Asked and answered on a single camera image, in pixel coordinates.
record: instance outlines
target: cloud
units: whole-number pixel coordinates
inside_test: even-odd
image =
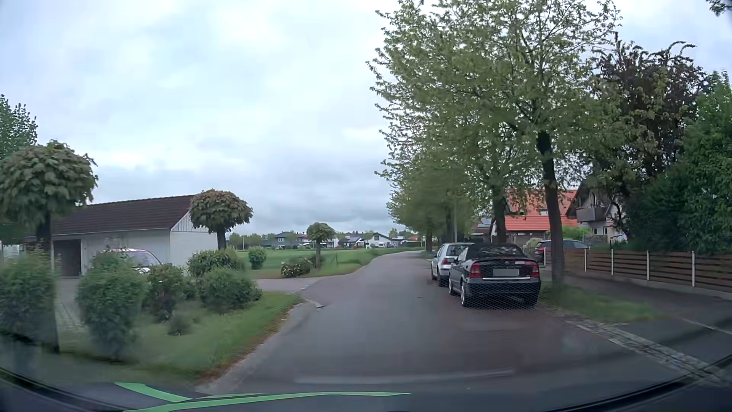
[[[730,67],[729,20],[702,0],[619,0],[621,33],[674,40]],[[368,89],[395,0],[6,0],[0,92],[27,104],[42,140],[99,164],[98,202],[230,190],[254,208],[243,232],[395,226],[384,121]]]

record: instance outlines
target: wooden fence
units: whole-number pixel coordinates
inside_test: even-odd
[[[578,275],[592,271],[732,293],[732,255],[701,257],[693,253],[565,249],[564,259],[565,267]],[[546,263],[551,265],[549,253]]]

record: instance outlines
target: windshield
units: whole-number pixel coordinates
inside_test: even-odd
[[[732,391],[732,0],[0,0],[0,56],[0,412]]]

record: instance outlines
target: car bumper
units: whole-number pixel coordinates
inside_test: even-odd
[[[542,282],[537,280],[513,282],[467,283],[468,296],[481,295],[536,295],[542,289]]]

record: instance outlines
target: parked car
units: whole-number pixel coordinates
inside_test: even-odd
[[[132,260],[133,266],[140,273],[147,273],[150,271],[151,266],[162,265],[160,261],[150,251],[145,249],[111,249],[104,251],[104,253],[119,253],[128,259]]]
[[[511,243],[473,244],[461,251],[450,267],[447,290],[470,306],[478,298],[512,295],[533,306],[542,281],[539,264]]]
[[[574,239],[564,239],[564,249],[590,249],[588,245]],[[549,254],[551,251],[551,240],[542,240],[537,243],[537,250],[534,252],[534,260],[544,263],[544,251]]]
[[[437,280],[439,287],[447,286],[447,278],[450,275],[450,265],[456,257],[472,243],[445,243],[434,254],[430,264],[430,276]]]

